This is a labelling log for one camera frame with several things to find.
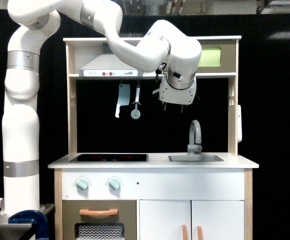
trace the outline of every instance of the oven door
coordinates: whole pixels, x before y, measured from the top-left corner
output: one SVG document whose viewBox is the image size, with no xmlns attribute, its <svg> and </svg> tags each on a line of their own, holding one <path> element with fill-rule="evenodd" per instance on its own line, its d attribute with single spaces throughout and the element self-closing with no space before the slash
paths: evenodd
<svg viewBox="0 0 290 240">
<path fill-rule="evenodd" d="M 63 200 L 63 240 L 136 240 L 135 200 Z"/>
</svg>

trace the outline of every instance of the white robotic arm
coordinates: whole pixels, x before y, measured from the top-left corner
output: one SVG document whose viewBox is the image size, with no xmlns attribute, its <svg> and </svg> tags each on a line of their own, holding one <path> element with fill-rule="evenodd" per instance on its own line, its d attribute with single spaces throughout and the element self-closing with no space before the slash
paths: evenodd
<svg viewBox="0 0 290 240">
<path fill-rule="evenodd" d="M 171 23 L 159 20 L 137 46 L 119 38 L 122 10 L 110 0 L 9 0 L 10 17 L 22 25 L 8 45 L 3 117 L 5 213 L 39 209 L 39 55 L 42 44 L 60 26 L 62 12 L 107 38 L 124 63 L 153 72 L 166 62 L 160 98 L 191 104 L 201 46 Z"/>
<path fill-rule="evenodd" d="M 157 21 L 139 44 L 133 46 L 119 38 L 123 14 L 119 5 L 110 0 L 9 0 L 8 3 L 10 17 L 30 29 L 42 25 L 53 10 L 104 34 L 113 53 L 136 69 L 153 72 L 170 55 L 167 82 L 174 89 L 187 89 L 194 83 L 201 46 L 165 20 Z"/>
</svg>

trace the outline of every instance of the blue clamp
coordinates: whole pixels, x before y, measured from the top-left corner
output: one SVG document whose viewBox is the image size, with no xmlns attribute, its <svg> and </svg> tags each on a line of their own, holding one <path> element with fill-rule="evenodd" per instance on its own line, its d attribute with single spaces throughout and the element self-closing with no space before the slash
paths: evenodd
<svg viewBox="0 0 290 240">
<path fill-rule="evenodd" d="M 34 223 L 36 240 L 49 240 L 48 220 L 38 210 L 25 210 L 12 215 L 9 224 Z"/>
</svg>

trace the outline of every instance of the white countertop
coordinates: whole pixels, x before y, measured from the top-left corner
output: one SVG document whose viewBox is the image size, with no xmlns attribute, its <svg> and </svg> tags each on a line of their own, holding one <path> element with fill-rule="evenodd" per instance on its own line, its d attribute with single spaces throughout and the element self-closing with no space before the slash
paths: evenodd
<svg viewBox="0 0 290 240">
<path fill-rule="evenodd" d="M 105 154 L 98 152 L 89 152 L 90 154 Z M 147 169 L 147 168 L 236 168 L 236 169 L 256 169 L 258 164 L 246 159 L 243 156 L 233 156 L 227 152 L 202 152 L 202 155 L 216 155 L 224 161 L 222 162 L 172 162 L 168 156 L 186 155 L 186 152 L 164 152 L 164 153 L 146 153 L 149 155 L 148 162 L 69 162 L 80 154 L 80 152 L 71 157 L 66 155 L 61 159 L 48 165 L 50 169 Z"/>
</svg>

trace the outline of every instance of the black curtain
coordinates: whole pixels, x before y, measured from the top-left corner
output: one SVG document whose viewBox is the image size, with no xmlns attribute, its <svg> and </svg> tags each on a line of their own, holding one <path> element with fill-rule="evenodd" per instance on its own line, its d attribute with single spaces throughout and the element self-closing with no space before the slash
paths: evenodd
<svg viewBox="0 0 290 240">
<path fill-rule="evenodd" d="M 43 45 L 40 58 L 41 203 L 54 201 L 53 171 L 47 165 L 68 153 L 63 38 L 102 37 L 64 15 L 61 19 L 60 29 Z M 141 37 L 158 19 L 162 17 L 125 16 L 120 35 Z M 260 165 L 253 171 L 253 236 L 254 239 L 290 239 L 290 14 L 173 16 L 164 19 L 188 36 L 242 36 L 239 42 L 238 100 L 242 107 L 243 140 L 238 144 L 238 153 Z M 1 121 L 7 46 L 18 27 L 6 10 L 0 10 L 0 197 L 3 197 Z M 114 110 L 110 108 L 113 104 L 115 109 L 119 83 L 78 82 L 79 149 L 184 152 L 189 124 L 193 118 L 198 118 L 202 124 L 203 150 L 225 152 L 227 122 L 223 120 L 227 118 L 227 93 L 223 95 L 221 90 L 226 87 L 226 81 L 199 81 L 197 94 L 200 100 L 196 98 L 193 105 L 184 107 L 183 113 L 180 107 L 171 104 L 162 111 L 159 101 L 151 95 L 157 86 L 155 81 L 141 81 L 141 118 L 130 120 L 133 106 L 128 106 L 122 109 L 122 117 L 116 121 L 111 119 Z M 130 84 L 133 102 L 137 83 Z M 198 110 L 198 113 L 192 115 L 189 109 Z M 115 125 L 118 130 L 114 132 L 114 138 L 110 138 L 111 131 L 98 125 L 98 131 L 92 132 L 94 126 L 88 128 L 88 124 L 93 122 Z M 172 129 L 166 129 L 166 126 L 172 126 Z"/>
</svg>

